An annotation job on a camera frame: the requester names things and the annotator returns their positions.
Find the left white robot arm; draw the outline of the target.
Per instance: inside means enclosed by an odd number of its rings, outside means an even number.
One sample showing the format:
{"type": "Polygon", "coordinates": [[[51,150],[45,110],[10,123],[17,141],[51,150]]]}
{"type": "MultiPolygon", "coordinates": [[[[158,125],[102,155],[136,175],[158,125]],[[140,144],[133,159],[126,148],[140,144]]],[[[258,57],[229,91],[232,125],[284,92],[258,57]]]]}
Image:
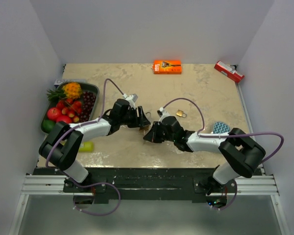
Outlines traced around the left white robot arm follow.
{"type": "Polygon", "coordinates": [[[97,137],[109,136],[121,126],[145,128],[150,121],[141,106],[128,99],[118,99],[108,114],[93,121],[67,124],[56,123],[39,148],[39,154],[52,163],[58,170],[74,180],[74,186],[80,192],[87,192],[92,186],[89,171],[84,168],[76,156],[84,141],[97,137]]]}

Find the small silver key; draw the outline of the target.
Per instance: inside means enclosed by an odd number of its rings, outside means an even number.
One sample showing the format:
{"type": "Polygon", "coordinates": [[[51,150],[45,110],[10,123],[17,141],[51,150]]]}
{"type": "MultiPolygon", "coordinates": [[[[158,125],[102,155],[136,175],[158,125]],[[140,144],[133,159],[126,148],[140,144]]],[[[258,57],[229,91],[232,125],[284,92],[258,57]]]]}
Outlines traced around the small silver key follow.
{"type": "Polygon", "coordinates": [[[149,128],[143,128],[140,130],[140,132],[145,135],[149,131],[149,128]]]}

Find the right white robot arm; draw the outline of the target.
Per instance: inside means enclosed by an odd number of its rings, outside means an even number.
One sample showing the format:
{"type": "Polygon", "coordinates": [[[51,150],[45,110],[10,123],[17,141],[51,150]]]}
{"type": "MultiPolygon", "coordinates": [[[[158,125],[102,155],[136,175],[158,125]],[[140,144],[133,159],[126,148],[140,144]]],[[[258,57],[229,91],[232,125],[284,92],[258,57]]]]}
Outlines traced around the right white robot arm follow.
{"type": "Polygon", "coordinates": [[[266,154],[261,145],[239,128],[233,128],[228,133],[200,136],[195,131],[185,130],[173,116],[155,121],[143,139],[151,143],[170,141],[184,152],[222,154],[226,162],[199,183],[208,194],[220,192],[237,177],[251,178],[266,154]]]}

